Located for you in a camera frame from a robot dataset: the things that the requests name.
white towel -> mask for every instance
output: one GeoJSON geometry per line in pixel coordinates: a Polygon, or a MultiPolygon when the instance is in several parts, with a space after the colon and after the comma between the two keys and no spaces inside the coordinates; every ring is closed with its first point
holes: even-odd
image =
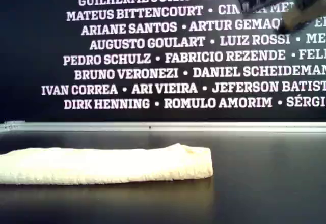
{"type": "Polygon", "coordinates": [[[212,175],[210,149],[181,144],[148,150],[28,148],[0,155],[0,184],[111,184],[212,175]]]}

black wall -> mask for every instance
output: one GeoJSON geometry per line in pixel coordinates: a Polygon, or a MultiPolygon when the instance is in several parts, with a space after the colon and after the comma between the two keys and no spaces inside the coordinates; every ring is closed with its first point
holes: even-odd
{"type": "Polygon", "coordinates": [[[273,35],[272,28],[241,30],[237,24],[243,23],[245,18],[280,19],[282,14],[268,9],[266,12],[244,17],[241,14],[223,14],[219,12],[222,5],[239,6],[238,0],[193,0],[164,3],[135,3],[135,4],[110,4],[100,6],[80,6],[78,0],[2,0],[1,1],[1,62],[0,69],[0,121],[26,120],[26,121],[324,121],[324,53],[325,27],[323,19],[311,23],[311,25],[299,34],[291,37],[279,37],[277,44],[265,43],[254,45],[254,36],[273,35]],[[67,11],[86,10],[112,10],[126,8],[172,7],[172,6],[202,6],[200,16],[186,17],[161,17],[161,18],[134,18],[134,19],[107,19],[99,21],[67,21],[67,11]],[[189,28],[193,21],[229,20],[232,30],[211,30],[191,32],[189,28]],[[131,23],[150,22],[176,22],[177,31],[168,33],[129,34],[128,25],[131,23]],[[82,36],[84,25],[110,25],[126,24],[127,34],[120,35],[88,35],[82,36]],[[309,40],[309,35],[320,34],[319,43],[309,40]],[[222,36],[247,35],[249,45],[223,45],[222,36]],[[143,49],[111,49],[90,50],[93,40],[100,39],[128,39],[143,38],[145,42],[149,38],[177,37],[178,41],[183,37],[203,36],[201,47],[174,47],[174,48],[148,48],[143,49]],[[313,49],[308,58],[305,52],[300,59],[299,49],[313,49]],[[316,50],[320,49],[320,56],[316,56],[316,50]],[[261,61],[227,61],[228,51],[241,50],[285,50],[284,59],[261,61]],[[220,51],[223,59],[219,62],[197,63],[166,63],[165,53],[169,52],[204,52],[220,51]],[[106,54],[119,53],[149,53],[150,64],[127,65],[64,65],[65,55],[96,55],[104,57],[106,54]],[[252,66],[287,66],[292,72],[289,75],[249,76],[244,77],[243,68],[252,66]],[[195,78],[193,68],[199,67],[236,67],[240,77],[215,77],[195,78]],[[178,78],[162,79],[120,79],[118,69],[149,69],[149,68],[178,68],[178,78]],[[112,80],[75,80],[75,70],[103,70],[112,69],[116,77],[112,80]],[[279,82],[276,91],[267,92],[231,92],[213,93],[211,90],[216,82],[279,82]],[[287,81],[293,86],[293,82],[315,81],[312,87],[294,87],[286,91],[282,82],[287,81]],[[194,83],[198,93],[189,94],[158,94],[155,84],[162,83],[194,83]],[[132,94],[134,84],[153,84],[152,94],[132,94]],[[111,95],[72,95],[72,85],[112,85],[115,84],[118,94],[111,95]],[[69,85],[68,95],[42,95],[42,86],[69,85]],[[301,95],[301,98],[291,104],[289,97],[301,95]],[[259,107],[257,98],[270,97],[267,106],[259,107]],[[149,99],[150,106],[143,109],[94,109],[94,99],[149,99]],[[165,99],[169,98],[203,98],[215,101],[214,108],[165,108],[165,99]],[[221,100],[228,98],[241,98],[241,102],[248,99],[256,102],[256,107],[236,107],[235,104],[223,106],[221,100]],[[67,99],[91,99],[93,109],[65,109],[64,101],[67,99]]]}

rolled towel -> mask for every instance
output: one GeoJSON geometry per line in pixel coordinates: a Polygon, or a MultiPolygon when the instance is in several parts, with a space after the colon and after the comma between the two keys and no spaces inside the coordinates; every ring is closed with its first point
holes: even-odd
{"type": "Polygon", "coordinates": [[[28,148],[0,155],[0,184],[79,185],[172,181],[213,175],[209,148],[28,148]]]}

metal edge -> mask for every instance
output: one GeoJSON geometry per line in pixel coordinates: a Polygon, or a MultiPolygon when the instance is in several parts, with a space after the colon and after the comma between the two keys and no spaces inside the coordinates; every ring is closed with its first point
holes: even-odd
{"type": "Polygon", "coordinates": [[[11,122],[3,131],[326,132],[326,122],[11,122]]]}

black table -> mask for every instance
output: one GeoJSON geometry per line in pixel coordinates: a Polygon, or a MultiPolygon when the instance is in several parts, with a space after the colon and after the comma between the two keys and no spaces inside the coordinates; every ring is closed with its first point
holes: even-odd
{"type": "Polygon", "coordinates": [[[206,146],[214,176],[108,186],[0,186],[0,223],[324,224],[325,138],[318,133],[5,133],[0,153],[53,146],[206,146]]]}

